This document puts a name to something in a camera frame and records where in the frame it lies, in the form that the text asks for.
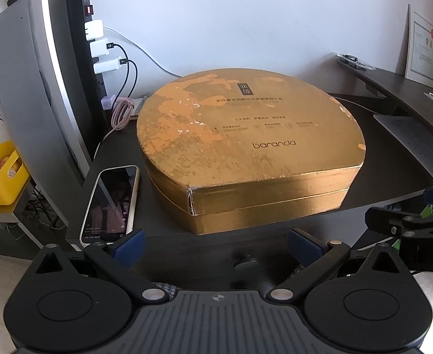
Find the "small spiral notebook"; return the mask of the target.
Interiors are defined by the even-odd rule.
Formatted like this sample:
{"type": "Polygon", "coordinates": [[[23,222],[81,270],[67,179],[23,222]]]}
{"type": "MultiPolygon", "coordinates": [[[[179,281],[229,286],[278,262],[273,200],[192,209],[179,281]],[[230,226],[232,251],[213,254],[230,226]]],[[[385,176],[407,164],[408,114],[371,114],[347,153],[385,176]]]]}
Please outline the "small spiral notebook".
{"type": "Polygon", "coordinates": [[[142,98],[133,98],[133,109],[132,109],[132,117],[138,117],[140,110],[142,109],[143,105],[145,104],[146,100],[148,98],[146,96],[142,98]]]}

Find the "middle white charger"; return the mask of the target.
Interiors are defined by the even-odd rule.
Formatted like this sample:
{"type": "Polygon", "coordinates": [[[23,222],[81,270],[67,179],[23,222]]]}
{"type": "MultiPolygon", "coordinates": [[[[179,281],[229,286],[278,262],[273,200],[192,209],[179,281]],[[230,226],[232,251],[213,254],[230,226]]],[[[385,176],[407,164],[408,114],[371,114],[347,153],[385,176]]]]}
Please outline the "middle white charger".
{"type": "Polygon", "coordinates": [[[112,42],[105,37],[100,40],[90,42],[89,49],[92,58],[99,58],[101,56],[109,55],[109,50],[114,47],[112,42]]]}

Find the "yellow plastic basket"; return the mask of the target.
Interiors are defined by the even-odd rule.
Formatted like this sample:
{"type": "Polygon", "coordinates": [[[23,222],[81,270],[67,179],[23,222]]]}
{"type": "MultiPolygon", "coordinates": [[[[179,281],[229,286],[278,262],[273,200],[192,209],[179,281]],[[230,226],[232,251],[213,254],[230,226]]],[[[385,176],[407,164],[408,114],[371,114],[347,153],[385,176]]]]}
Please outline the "yellow plastic basket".
{"type": "Polygon", "coordinates": [[[30,178],[11,141],[0,143],[0,206],[11,205],[30,178]]]}

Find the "gold round box lid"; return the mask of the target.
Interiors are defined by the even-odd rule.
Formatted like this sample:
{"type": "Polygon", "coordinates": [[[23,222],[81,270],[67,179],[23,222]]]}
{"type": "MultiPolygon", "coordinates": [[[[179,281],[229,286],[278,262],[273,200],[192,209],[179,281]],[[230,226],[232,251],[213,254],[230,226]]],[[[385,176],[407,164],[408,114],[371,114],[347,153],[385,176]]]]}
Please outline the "gold round box lid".
{"type": "Polygon", "coordinates": [[[250,69],[163,86],[140,110],[137,137],[155,186],[192,216],[345,193],[366,153],[357,120],[334,97],[250,69]]]}

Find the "lower white charger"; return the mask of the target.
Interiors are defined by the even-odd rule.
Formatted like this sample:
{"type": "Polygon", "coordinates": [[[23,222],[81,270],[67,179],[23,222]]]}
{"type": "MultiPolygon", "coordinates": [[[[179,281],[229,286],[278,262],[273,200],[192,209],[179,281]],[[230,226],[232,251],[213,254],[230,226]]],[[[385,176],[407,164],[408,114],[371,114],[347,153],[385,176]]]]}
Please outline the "lower white charger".
{"type": "Polygon", "coordinates": [[[123,57],[113,58],[111,60],[96,62],[93,64],[95,75],[119,70],[123,65],[127,65],[128,60],[123,57]]]}

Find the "dark wooden shelf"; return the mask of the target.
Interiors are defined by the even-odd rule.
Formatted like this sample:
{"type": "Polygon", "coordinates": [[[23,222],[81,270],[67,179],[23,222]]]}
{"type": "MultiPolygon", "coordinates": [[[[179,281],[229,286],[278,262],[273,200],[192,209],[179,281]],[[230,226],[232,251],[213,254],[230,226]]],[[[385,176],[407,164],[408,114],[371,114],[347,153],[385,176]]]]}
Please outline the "dark wooden shelf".
{"type": "Polygon", "coordinates": [[[346,62],[336,62],[342,71],[361,81],[370,93],[369,97],[356,98],[360,104],[378,114],[407,114],[433,134],[433,88],[390,71],[363,71],[346,62]]]}

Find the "purple small charger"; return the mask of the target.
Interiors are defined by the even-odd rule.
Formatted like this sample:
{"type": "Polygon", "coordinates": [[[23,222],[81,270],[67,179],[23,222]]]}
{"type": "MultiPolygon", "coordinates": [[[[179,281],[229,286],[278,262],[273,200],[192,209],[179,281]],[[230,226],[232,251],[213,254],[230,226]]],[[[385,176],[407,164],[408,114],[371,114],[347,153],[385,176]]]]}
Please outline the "purple small charger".
{"type": "Polygon", "coordinates": [[[115,104],[116,96],[106,95],[101,98],[101,106],[104,111],[112,110],[113,105],[115,104]]]}

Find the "silver curved monitor back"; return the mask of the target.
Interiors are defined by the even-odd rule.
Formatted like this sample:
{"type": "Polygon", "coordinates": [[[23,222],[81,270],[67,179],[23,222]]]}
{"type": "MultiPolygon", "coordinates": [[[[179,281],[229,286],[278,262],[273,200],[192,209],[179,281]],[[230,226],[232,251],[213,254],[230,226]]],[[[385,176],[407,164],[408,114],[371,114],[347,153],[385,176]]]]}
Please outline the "silver curved monitor back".
{"type": "Polygon", "coordinates": [[[0,13],[0,108],[35,183],[65,224],[82,214],[98,144],[79,65],[82,0],[18,0],[0,13]]]}

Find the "white charger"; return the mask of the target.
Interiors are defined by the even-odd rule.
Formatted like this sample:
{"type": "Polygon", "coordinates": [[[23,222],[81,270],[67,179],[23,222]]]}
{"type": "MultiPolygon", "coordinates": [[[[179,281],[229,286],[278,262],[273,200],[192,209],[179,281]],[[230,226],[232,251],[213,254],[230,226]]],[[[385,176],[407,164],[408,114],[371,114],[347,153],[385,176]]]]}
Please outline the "white charger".
{"type": "Polygon", "coordinates": [[[127,65],[128,60],[123,57],[113,58],[111,60],[96,62],[93,64],[95,75],[119,70],[123,65],[127,65]]]}
{"type": "Polygon", "coordinates": [[[88,42],[104,37],[104,24],[102,20],[85,22],[84,30],[88,42]]]}
{"type": "Polygon", "coordinates": [[[105,37],[100,40],[90,42],[89,49],[92,58],[99,58],[101,56],[109,55],[109,50],[114,47],[112,42],[105,37]]]}

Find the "framed certificate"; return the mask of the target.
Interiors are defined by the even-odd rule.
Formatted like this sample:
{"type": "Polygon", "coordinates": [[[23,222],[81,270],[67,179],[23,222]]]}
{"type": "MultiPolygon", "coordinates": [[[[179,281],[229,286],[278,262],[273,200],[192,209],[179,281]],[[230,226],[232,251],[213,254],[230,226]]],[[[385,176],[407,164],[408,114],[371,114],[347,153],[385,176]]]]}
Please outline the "framed certificate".
{"type": "Polygon", "coordinates": [[[433,88],[433,24],[409,4],[406,79],[433,88]]]}

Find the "top white charger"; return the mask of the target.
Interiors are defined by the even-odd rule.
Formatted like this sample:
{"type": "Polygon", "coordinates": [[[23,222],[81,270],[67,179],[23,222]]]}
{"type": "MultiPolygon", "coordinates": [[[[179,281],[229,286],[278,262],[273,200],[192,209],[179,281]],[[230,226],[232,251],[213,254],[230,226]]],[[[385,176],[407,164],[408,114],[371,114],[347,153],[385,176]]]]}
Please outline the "top white charger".
{"type": "Polygon", "coordinates": [[[88,42],[104,37],[104,24],[102,20],[85,22],[84,30],[88,42]]]}

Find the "gold round box base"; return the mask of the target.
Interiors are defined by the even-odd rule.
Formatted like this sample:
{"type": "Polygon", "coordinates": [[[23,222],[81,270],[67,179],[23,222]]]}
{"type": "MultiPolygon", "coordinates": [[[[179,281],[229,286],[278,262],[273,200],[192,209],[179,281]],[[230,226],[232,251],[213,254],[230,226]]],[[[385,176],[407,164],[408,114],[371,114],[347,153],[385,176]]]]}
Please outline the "gold round box base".
{"type": "Polygon", "coordinates": [[[347,188],[277,199],[272,188],[179,190],[156,172],[148,173],[155,195],[171,217],[196,235],[246,229],[338,209],[347,188]]]}

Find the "smartphone with lit screen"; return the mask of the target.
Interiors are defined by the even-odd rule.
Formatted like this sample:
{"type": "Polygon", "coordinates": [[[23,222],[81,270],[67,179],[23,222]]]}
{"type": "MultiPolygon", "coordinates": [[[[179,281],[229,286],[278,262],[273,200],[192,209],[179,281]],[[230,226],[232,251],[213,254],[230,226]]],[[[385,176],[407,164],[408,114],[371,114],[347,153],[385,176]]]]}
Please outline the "smartphone with lit screen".
{"type": "Polygon", "coordinates": [[[79,233],[81,246],[97,241],[111,245],[132,232],[139,183],[137,165],[107,168],[99,173],[79,233]]]}

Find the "black power strip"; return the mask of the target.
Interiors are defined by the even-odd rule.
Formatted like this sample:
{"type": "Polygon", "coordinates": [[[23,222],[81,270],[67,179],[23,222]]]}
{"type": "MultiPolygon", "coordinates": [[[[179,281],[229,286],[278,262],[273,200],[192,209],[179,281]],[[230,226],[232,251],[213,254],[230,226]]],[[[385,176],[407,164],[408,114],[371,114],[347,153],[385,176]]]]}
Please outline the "black power strip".
{"type": "Polygon", "coordinates": [[[76,55],[81,86],[84,91],[82,103],[85,104],[85,128],[81,130],[87,152],[94,158],[97,146],[109,130],[108,115],[102,109],[101,98],[107,92],[101,74],[95,75],[93,64],[98,61],[90,52],[90,41],[86,39],[85,24],[92,21],[90,0],[65,0],[76,55]]]}

